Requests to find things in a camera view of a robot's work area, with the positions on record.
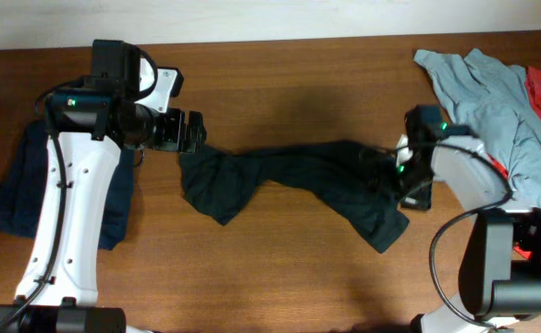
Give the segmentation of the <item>dark green shirt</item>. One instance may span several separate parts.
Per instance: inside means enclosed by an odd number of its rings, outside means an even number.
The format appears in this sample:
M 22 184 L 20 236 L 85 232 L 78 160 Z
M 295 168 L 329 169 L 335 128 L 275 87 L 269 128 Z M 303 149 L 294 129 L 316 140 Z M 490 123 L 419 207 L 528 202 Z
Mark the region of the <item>dark green shirt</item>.
M 399 200 L 371 190 L 360 166 L 359 142 L 336 141 L 231 154 L 205 145 L 178 159 L 184 199 L 225 226 L 267 181 L 312 193 L 347 219 L 378 253 L 403 234 L 410 220 Z

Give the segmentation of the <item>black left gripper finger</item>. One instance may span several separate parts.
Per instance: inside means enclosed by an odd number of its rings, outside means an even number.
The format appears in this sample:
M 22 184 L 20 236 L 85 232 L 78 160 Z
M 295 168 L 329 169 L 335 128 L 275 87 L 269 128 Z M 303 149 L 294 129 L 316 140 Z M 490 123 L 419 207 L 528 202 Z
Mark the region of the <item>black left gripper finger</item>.
M 197 130 L 202 129 L 203 127 L 203 114 L 198 111 L 190 111 L 188 114 L 187 128 L 190 130 Z
M 205 143 L 207 132 L 204 126 L 188 126 L 184 140 L 184 152 L 187 154 L 197 153 Z

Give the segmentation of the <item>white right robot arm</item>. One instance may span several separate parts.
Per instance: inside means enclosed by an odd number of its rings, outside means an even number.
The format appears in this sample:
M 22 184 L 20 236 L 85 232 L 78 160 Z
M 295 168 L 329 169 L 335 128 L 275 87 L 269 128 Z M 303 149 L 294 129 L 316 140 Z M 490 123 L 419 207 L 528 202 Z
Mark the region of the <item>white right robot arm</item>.
M 417 105 L 404 118 L 398 145 L 382 149 L 394 164 L 402 205 L 426 210 L 432 183 L 445 182 L 463 213 L 436 232 L 429 271 L 443 302 L 418 314 L 410 332 L 511 332 L 541 316 L 541 208 L 518 193 L 467 125 L 445 121 L 438 107 Z M 458 272 L 458 291 L 447 297 L 436 272 L 436 247 L 457 223 L 473 222 Z

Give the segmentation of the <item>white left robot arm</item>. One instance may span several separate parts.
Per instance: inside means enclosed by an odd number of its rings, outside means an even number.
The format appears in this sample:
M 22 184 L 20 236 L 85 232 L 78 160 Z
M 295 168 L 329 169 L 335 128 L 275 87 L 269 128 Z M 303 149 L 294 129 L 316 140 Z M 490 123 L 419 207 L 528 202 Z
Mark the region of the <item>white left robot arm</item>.
M 38 97 L 48 133 L 43 205 L 15 299 L 0 304 L 0 332 L 129 331 L 123 310 L 97 303 L 106 196 L 124 149 L 202 147 L 202 115 L 169 104 L 183 81 L 136 45 L 97 40 L 89 74 Z

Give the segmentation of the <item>light blue shirt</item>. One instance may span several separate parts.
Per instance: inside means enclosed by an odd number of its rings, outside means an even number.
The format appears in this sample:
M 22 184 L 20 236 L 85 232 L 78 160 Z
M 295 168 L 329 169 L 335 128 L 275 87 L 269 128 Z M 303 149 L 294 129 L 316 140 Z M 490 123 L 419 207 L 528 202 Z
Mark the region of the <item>light blue shirt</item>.
M 525 68 L 477 48 L 466 56 L 420 49 L 414 61 L 451 121 L 469 126 L 508 171 L 511 187 L 541 208 L 541 119 L 529 102 Z

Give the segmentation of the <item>navy blue folded garment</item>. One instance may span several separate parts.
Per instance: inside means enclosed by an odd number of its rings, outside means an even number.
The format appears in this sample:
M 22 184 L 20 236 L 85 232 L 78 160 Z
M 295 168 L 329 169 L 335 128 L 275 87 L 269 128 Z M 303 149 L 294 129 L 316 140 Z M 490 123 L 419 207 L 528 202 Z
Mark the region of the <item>navy blue folded garment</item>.
M 43 121 L 25 128 L 6 178 L 0 181 L 0 232 L 35 237 L 47 178 L 47 140 Z M 126 237 L 133 170 L 134 153 L 122 151 L 106 195 L 100 249 L 111 251 Z

